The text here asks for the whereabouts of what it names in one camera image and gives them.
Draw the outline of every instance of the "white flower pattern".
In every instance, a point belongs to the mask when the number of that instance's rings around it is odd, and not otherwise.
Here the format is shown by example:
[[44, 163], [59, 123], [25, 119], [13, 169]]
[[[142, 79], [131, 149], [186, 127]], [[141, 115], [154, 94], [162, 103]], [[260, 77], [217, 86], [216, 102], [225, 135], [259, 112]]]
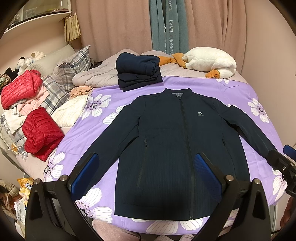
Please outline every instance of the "white flower pattern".
[[112, 121], [115, 119], [115, 117], [119, 114], [119, 112], [125, 107], [125, 105], [119, 106], [116, 108], [115, 112], [112, 112], [110, 115], [108, 115], [105, 119], [103, 119], [104, 124], [111, 124]]
[[102, 198], [102, 191], [99, 188], [91, 188], [86, 196], [83, 196], [80, 200], [75, 201], [76, 205], [80, 209], [83, 215], [100, 219], [107, 223], [112, 223], [112, 209], [109, 207], [95, 207], [92, 208], [95, 204], [97, 204]]
[[221, 82], [222, 80], [224, 80], [225, 84], [228, 84], [228, 83], [229, 83], [229, 80], [228, 80], [228, 79], [217, 79], [217, 78], [216, 78], [216, 80], [217, 80], [218, 82]]
[[276, 195], [276, 200], [279, 200], [281, 198], [281, 196], [283, 196], [288, 184], [287, 182], [284, 180], [283, 178], [283, 174], [279, 171], [279, 170], [273, 170], [272, 169], [273, 174], [276, 176], [274, 178], [274, 183], [273, 183], [273, 187], [274, 187], [274, 191], [273, 191], [273, 195]]
[[[135, 219], [133, 221], [142, 223], [148, 222], [150, 220]], [[203, 224], [202, 218], [188, 221], [154, 221], [147, 229], [146, 232], [149, 234], [162, 234], [162, 235], [172, 235], [178, 230], [178, 222], [180, 222], [183, 229], [188, 231], [193, 231], [200, 228]]]
[[229, 227], [229, 226], [231, 226], [231, 225], [234, 223], [234, 220], [235, 220], [235, 218], [236, 218], [236, 216], [237, 216], [237, 212], [238, 212], [238, 210], [239, 210], [239, 209], [235, 209], [235, 210], [232, 210], [232, 211], [231, 211], [229, 217], [234, 218], [234, 219], [228, 219], [228, 220], [226, 221], [226, 223], [224, 224], [224, 227], [223, 227], [223, 228]]
[[235, 106], [236, 108], [238, 108], [235, 104], [228, 104], [227, 107], [231, 107], [231, 106]]
[[235, 104], [228, 104], [227, 105], [227, 107], [231, 107], [231, 106], [235, 106], [236, 108], [238, 108]]
[[59, 178], [61, 176], [61, 171], [63, 170], [63, 165], [57, 165], [60, 161], [62, 161], [65, 158], [65, 153], [61, 152], [58, 155], [50, 156], [48, 164], [46, 168], [43, 171], [43, 181], [44, 182], [52, 182], [53, 177]]
[[248, 105], [251, 107], [251, 111], [255, 116], [260, 115], [260, 119], [263, 122], [269, 123], [268, 116], [266, 114], [265, 109], [256, 99], [253, 98], [252, 102], [248, 102]]
[[102, 114], [102, 108], [106, 108], [109, 105], [109, 101], [111, 99], [110, 95], [104, 95], [99, 94], [97, 97], [93, 98], [92, 96], [88, 96], [87, 98], [87, 104], [81, 113], [81, 117], [84, 120], [86, 117], [88, 117], [91, 113], [93, 117], [100, 116]]

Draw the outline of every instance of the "zipper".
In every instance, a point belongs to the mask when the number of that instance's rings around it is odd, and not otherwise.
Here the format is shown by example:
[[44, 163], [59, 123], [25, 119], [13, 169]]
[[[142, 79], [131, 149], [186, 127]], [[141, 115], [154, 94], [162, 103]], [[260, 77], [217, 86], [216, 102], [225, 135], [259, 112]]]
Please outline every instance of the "zipper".
[[187, 133], [187, 125], [186, 125], [186, 119], [185, 119], [185, 113], [184, 113], [184, 106], [181, 99], [181, 96], [178, 96], [180, 103], [181, 103], [181, 112], [183, 117], [183, 124], [184, 124], [184, 135], [185, 135], [185, 142], [186, 142], [186, 148], [187, 148], [187, 155], [188, 160], [190, 164], [190, 171], [191, 171], [191, 205], [190, 205], [190, 220], [193, 219], [193, 213], [194, 213], [194, 198], [195, 198], [195, 173], [194, 173], [194, 166], [193, 166], [193, 159], [191, 155], [191, 150], [189, 146], [189, 139], [188, 139], [188, 133]]
[[137, 182], [137, 188], [140, 186], [144, 165], [146, 163], [146, 153], [147, 153], [147, 149], [148, 149], [148, 144], [147, 144], [146, 139], [144, 139], [144, 143], [145, 143], [144, 158], [143, 158], [143, 161], [142, 161], [142, 166], [141, 166], [141, 170], [140, 170], [140, 174], [139, 174], [139, 178], [138, 178], [138, 182]]
[[235, 172], [235, 167], [234, 167], [234, 164], [233, 164], [233, 159], [232, 159], [232, 157], [231, 157], [231, 155], [230, 155], [230, 153], [229, 153], [229, 151], [228, 151], [228, 149], [227, 149], [227, 146], [226, 146], [226, 143], [225, 143], [224, 138], [222, 138], [222, 141], [223, 141], [223, 145], [225, 146], [225, 149], [226, 149], [226, 151], [227, 151], [227, 153], [228, 153], [228, 155], [229, 155], [229, 157], [230, 157], [230, 159], [231, 159], [231, 163], [232, 163], [233, 170], [234, 170], [234, 174], [235, 174], [236, 172]]

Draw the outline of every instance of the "pink towel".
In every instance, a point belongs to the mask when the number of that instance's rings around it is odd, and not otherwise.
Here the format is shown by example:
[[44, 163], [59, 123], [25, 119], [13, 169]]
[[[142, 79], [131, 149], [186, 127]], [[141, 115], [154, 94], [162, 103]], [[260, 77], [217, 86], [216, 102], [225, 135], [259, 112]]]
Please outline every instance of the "pink towel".
[[48, 95], [49, 92], [45, 86], [41, 85], [38, 93], [34, 97], [28, 98], [24, 103], [17, 105], [17, 114], [19, 116], [27, 116], [32, 110], [37, 109]]

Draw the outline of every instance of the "jacket pocket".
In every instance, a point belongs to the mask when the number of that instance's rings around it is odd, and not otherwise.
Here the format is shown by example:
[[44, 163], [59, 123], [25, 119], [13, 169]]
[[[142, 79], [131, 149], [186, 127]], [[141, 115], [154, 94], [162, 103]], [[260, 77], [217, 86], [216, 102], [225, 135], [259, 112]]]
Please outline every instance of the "jacket pocket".
[[144, 170], [144, 167], [146, 165], [146, 155], [147, 155], [147, 149], [148, 149], [148, 144], [147, 144], [146, 139], [144, 139], [144, 144], [145, 144], [144, 157], [143, 157], [142, 166], [141, 166], [141, 170], [140, 170], [139, 177], [138, 177], [137, 188], [140, 186], [141, 178], [142, 178], [142, 175], [143, 175], [143, 170]]
[[227, 151], [227, 153], [228, 153], [228, 155], [229, 155], [229, 157], [230, 157], [230, 160], [231, 160], [231, 164], [232, 164], [232, 167], [233, 167], [234, 173], [236, 173], [236, 172], [235, 172], [234, 163], [233, 163], [233, 159], [232, 159], [232, 156], [230, 155], [230, 153], [229, 153], [229, 151], [228, 151], [228, 148], [227, 148], [227, 145], [226, 145], [225, 139], [222, 138], [222, 141], [223, 141], [223, 145], [224, 145], [224, 147], [225, 147], [225, 149], [226, 149], [226, 151]]

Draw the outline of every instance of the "plaid pillow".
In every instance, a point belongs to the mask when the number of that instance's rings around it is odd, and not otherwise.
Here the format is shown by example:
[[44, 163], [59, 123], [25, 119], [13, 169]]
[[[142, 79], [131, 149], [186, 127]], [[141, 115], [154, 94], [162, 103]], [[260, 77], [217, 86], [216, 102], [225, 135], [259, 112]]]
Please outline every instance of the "plaid pillow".
[[5, 119], [4, 114], [1, 115], [0, 117], [0, 122], [4, 128], [4, 130], [6, 131], [6, 133], [9, 135], [9, 137], [11, 138], [12, 142], [14, 142], [17, 146], [17, 150], [19, 151], [19, 153], [21, 154], [22, 158], [24, 160], [27, 160], [28, 157], [28, 152], [25, 151], [25, 142], [27, 140], [27, 138], [25, 137], [22, 129], [18, 129], [13, 135], [11, 134], [9, 127], [7, 125], [7, 121]]
[[54, 68], [52, 78], [61, 85], [67, 93], [75, 87], [75, 85], [72, 84], [73, 77], [82, 71], [89, 70], [91, 67], [89, 47], [90, 45], [84, 47], [72, 56], [59, 62]]
[[41, 104], [44, 107], [49, 115], [59, 108], [62, 104], [64, 104], [68, 98], [69, 94], [64, 91], [62, 87], [60, 87], [51, 76], [47, 76], [43, 80], [43, 85], [46, 87], [49, 92], [49, 96], [44, 100]]

